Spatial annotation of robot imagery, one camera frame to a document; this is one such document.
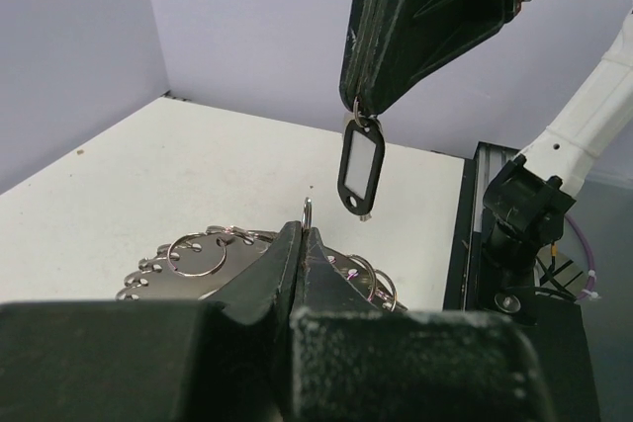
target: gray wall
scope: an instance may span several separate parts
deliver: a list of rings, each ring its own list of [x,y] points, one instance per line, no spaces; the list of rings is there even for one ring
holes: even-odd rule
[[[150,0],[0,0],[0,193],[167,89]]]
[[[152,0],[170,87],[203,104],[339,129],[350,0]],[[593,70],[633,0],[536,0],[384,115],[387,140],[471,155],[521,147]],[[599,167],[633,178],[633,127]]]

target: white wall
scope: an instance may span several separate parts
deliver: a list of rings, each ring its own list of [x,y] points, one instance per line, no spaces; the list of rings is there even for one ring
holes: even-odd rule
[[[339,129],[350,0],[152,0],[169,83],[203,104]],[[565,105],[632,0],[536,0],[517,21],[422,81],[383,117],[387,140],[470,156],[521,147]],[[633,127],[601,160],[633,178]]]
[[[167,89],[150,0],[0,0],[0,193]]]

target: black key tag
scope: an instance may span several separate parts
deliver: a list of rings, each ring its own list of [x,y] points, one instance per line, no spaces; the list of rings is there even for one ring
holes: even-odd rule
[[[338,170],[338,196],[353,214],[364,216],[374,207],[380,171],[385,158],[385,138],[380,123],[362,119],[364,127],[350,121],[343,136]]]

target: white table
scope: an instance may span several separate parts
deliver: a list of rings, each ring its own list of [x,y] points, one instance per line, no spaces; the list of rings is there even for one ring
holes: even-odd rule
[[[209,224],[279,230],[314,202],[324,243],[440,309],[464,161],[388,145],[373,219],[340,203],[339,133],[157,99],[0,196],[0,299],[112,299],[138,259]]]

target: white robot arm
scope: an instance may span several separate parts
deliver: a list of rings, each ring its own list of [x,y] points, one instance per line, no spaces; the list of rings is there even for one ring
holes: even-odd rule
[[[562,179],[575,198],[595,160],[633,118],[633,13],[602,61],[558,117],[520,153],[525,168]]]

